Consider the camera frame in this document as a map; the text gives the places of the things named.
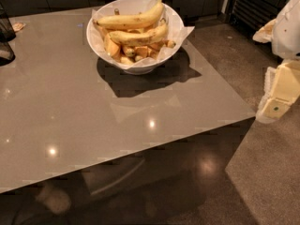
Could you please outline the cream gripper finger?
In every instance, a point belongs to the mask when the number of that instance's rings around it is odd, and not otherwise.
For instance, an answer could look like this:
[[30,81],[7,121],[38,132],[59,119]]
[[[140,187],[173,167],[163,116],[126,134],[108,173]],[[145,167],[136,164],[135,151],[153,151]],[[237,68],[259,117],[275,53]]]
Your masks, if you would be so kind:
[[272,41],[272,31],[273,27],[276,23],[276,19],[271,20],[266,25],[264,25],[262,28],[260,28],[252,37],[254,41],[261,42],[261,43],[267,43]]
[[263,90],[256,120],[269,124],[279,120],[300,97],[300,61],[284,60],[277,68],[269,67]]

